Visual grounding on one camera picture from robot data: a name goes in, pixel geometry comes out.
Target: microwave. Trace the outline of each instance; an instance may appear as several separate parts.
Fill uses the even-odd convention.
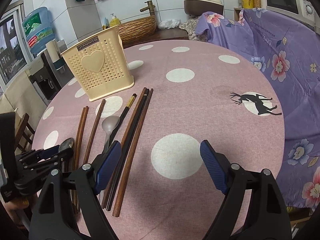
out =
[[[311,27],[315,26],[316,11],[309,0],[267,0],[267,10],[287,15]]]

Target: yellow bottle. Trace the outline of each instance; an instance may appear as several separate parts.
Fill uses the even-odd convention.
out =
[[[113,13],[111,15],[112,15],[112,20],[110,21],[110,27],[119,25],[120,20],[116,16],[114,16]]]

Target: faucet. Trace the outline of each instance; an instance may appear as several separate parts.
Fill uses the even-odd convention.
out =
[[[144,12],[144,11],[146,11],[146,10],[149,10],[150,11],[150,15],[152,16],[154,16],[155,15],[155,5],[154,4],[152,4],[152,0],[150,0],[150,1],[146,1],[146,2],[144,2],[144,3],[147,3],[148,4],[148,6],[147,7],[145,7],[145,8],[142,8],[142,9],[140,9],[140,11],[141,12]]]

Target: wooden chair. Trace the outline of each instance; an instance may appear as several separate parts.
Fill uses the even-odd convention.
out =
[[[32,144],[32,140],[30,139],[30,137],[25,133],[25,129],[28,128],[28,130],[32,133],[35,134],[36,131],[32,129],[32,127],[30,126],[30,124],[28,123],[29,121],[29,115],[27,113],[25,113],[23,115],[23,117],[21,118],[21,121],[17,127],[17,132],[16,132],[16,136],[15,136],[15,144],[14,144],[14,150],[16,150],[16,148],[19,148],[19,150],[21,150],[22,152],[26,152],[27,150],[25,149],[26,146],[22,147],[20,145],[20,140],[22,137],[24,137],[28,143]]]

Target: wooden chopstick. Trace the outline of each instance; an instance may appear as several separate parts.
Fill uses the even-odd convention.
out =
[[[113,199],[115,198],[115,195],[116,195],[116,190],[118,187],[118,183],[119,183],[119,180],[121,177],[121,173],[122,173],[122,170],[124,167],[125,160],[127,158],[128,152],[129,152],[130,144],[132,142],[133,135],[134,135],[134,132],[137,128],[138,121],[140,119],[140,116],[141,116],[141,113],[143,110],[143,106],[146,102],[148,94],[149,94],[149,89],[146,90],[146,92],[144,93],[144,95],[142,97],[142,100],[138,106],[137,112],[136,112],[134,119],[132,121],[132,125],[131,125],[129,132],[127,134],[126,140],[124,141],[123,148],[121,151],[121,157],[120,157],[118,166],[116,168],[116,173],[114,175],[113,182],[111,184],[110,197],[109,197],[108,204],[107,204],[107,211],[111,210],[112,202],[113,202]]]
[[[101,101],[101,105],[99,107],[99,111],[98,111],[98,114],[96,116],[96,120],[94,120],[94,124],[93,124],[92,130],[91,130],[91,134],[90,134],[90,137],[89,137],[87,149],[86,149],[85,155],[84,155],[83,164],[86,164],[88,162],[88,160],[89,160],[89,155],[90,155],[93,139],[94,139],[94,136],[96,134],[96,130],[97,130],[97,127],[98,127],[98,124],[99,124],[99,121],[100,121],[100,117],[101,117],[101,114],[102,114],[102,111],[103,111],[105,103],[106,103],[106,100],[103,99]]]
[[[128,135],[129,129],[130,129],[131,125],[132,125],[133,118],[134,118],[134,116],[135,116],[135,114],[136,114],[136,112],[137,112],[137,110],[138,110],[139,104],[140,104],[140,102],[141,102],[141,100],[142,100],[142,97],[143,97],[143,95],[144,95],[144,93],[145,93],[146,90],[147,90],[146,87],[144,87],[144,88],[142,89],[142,92],[141,92],[141,94],[140,94],[140,97],[139,97],[139,99],[138,99],[138,102],[137,102],[137,104],[136,104],[136,106],[135,106],[135,108],[134,108],[134,110],[133,110],[133,113],[132,113],[131,118],[130,118],[130,120],[129,120],[129,123],[128,123],[128,125],[127,125],[127,129],[126,129],[125,132],[124,132],[124,135],[123,135],[123,138],[122,138],[122,141],[121,141],[121,148],[123,148],[123,144],[124,144],[124,141],[125,141],[125,139],[126,139],[126,137],[127,137],[127,135]],[[107,202],[108,202],[108,199],[109,199],[109,197],[110,197],[111,183],[112,183],[113,180],[114,180],[114,176],[115,176],[115,173],[116,173],[115,171],[117,170],[117,168],[118,168],[118,166],[115,168],[114,172],[112,173],[112,176],[111,176],[111,178],[110,178],[110,181],[109,181],[106,189],[104,190],[103,200],[102,200],[102,203],[101,203],[101,207],[102,207],[103,209],[107,207]]]
[[[133,141],[132,141],[131,148],[130,148],[130,151],[129,151],[129,154],[128,154],[128,157],[127,157],[127,161],[125,163],[125,167],[124,167],[124,170],[123,170],[121,182],[120,182],[119,189],[118,189],[118,195],[117,195],[117,198],[116,198],[115,206],[113,208],[112,216],[114,216],[114,217],[119,217],[119,215],[120,215],[121,206],[122,206],[122,202],[123,202],[123,198],[124,198],[124,193],[125,193],[125,189],[127,187],[128,179],[129,179],[132,160],[133,160],[136,148],[137,148],[137,144],[138,144],[138,141],[139,141],[139,136],[140,136],[140,133],[141,133],[141,130],[142,130],[142,125],[143,125],[144,119],[145,119],[146,114],[147,114],[147,110],[148,110],[149,103],[150,103],[150,100],[151,100],[151,97],[152,97],[152,93],[153,93],[153,88],[150,90],[149,95],[147,97],[147,101],[146,101],[145,106],[143,108],[143,111],[142,111],[141,117],[139,119],[139,123],[138,123],[137,129],[136,129],[136,132],[135,132],[134,137],[133,137]]]
[[[77,137],[76,137],[76,141],[75,141],[75,153],[74,153],[74,162],[73,162],[73,170],[74,171],[79,168],[79,157],[80,157],[80,151],[81,151],[81,144],[82,144],[82,138],[83,138],[84,127],[85,127],[85,122],[87,120],[88,111],[89,111],[89,107],[88,106],[84,107],[82,109],[82,114],[80,117]],[[76,208],[75,211],[79,211],[78,197],[77,197],[77,193],[75,190],[73,190],[73,192],[72,192],[72,202],[75,205],[75,208]]]
[[[122,114],[120,115],[119,124],[116,126],[116,128],[112,131],[112,133],[111,133],[111,135],[110,135],[110,140],[109,140],[109,145],[108,145],[108,146],[111,146],[111,144],[112,144],[112,142],[113,142],[113,139],[115,138],[115,136],[116,136],[116,134],[117,134],[117,132],[118,132],[118,130],[119,130],[119,128],[120,128],[123,120],[124,120],[125,117],[127,116],[127,113],[129,112],[130,107],[132,106],[132,104],[133,104],[133,102],[135,101],[136,97],[137,97],[137,94],[133,94],[133,95],[130,97],[127,105],[125,106],[124,110],[122,111]]]

